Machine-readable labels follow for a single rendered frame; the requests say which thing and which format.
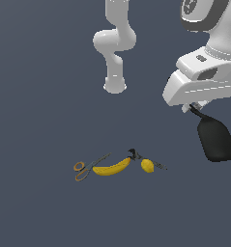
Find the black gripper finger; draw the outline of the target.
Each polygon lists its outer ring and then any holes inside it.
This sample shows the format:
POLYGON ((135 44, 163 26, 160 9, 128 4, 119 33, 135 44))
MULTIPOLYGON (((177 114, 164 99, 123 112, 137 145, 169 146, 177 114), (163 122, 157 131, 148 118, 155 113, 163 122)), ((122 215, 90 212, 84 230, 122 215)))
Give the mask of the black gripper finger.
POLYGON ((190 111, 201 118, 197 132, 207 159, 211 162, 231 160, 231 135, 228 128, 193 106, 190 106, 190 111))

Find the yellow banana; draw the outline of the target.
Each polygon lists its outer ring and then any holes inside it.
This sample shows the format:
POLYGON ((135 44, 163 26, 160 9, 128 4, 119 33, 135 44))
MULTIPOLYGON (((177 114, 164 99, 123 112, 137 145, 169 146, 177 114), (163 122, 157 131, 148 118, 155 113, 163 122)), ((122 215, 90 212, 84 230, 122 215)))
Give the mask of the yellow banana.
POLYGON ((125 158, 120 161, 118 164, 109 166, 109 167, 94 167, 93 171, 99 176, 111 176, 118 174, 125 170, 130 164, 130 158, 125 158))

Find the dark grey wrench tool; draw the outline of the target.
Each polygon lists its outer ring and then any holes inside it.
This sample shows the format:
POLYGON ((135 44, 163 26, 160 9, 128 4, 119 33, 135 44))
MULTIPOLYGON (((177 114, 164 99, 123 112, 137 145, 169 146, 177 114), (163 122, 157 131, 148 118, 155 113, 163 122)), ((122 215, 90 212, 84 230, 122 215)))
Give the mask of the dark grey wrench tool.
MULTIPOLYGON (((144 159, 144 157, 142 155, 140 155, 135 149, 130 149, 130 152, 132 153, 132 156, 130 157, 131 160, 135 161, 137 159, 139 159, 139 160, 144 159)), ((158 163, 157 161, 153 161, 153 164, 162 170, 167 169, 167 167, 165 165, 162 165, 162 164, 158 163)))

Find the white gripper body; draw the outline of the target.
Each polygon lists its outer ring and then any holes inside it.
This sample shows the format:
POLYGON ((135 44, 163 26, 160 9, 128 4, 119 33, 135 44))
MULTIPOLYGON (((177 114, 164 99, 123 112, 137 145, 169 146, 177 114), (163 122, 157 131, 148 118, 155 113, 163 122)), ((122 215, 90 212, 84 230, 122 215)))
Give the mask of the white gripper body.
POLYGON ((169 77, 162 96, 169 106, 182 105, 184 113, 192 103, 201 110, 214 99, 231 97, 231 81, 191 81, 177 69, 169 77))

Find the yellow lemon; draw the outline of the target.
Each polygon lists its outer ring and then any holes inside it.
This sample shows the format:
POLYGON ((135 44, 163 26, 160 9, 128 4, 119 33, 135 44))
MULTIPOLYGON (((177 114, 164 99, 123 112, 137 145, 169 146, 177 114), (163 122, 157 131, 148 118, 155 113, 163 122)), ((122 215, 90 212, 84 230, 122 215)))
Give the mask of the yellow lemon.
POLYGON ((146 173, 153 173, 154 172, 154 163, 150 159, 143 159, 141 161, 141 168, 146 173))

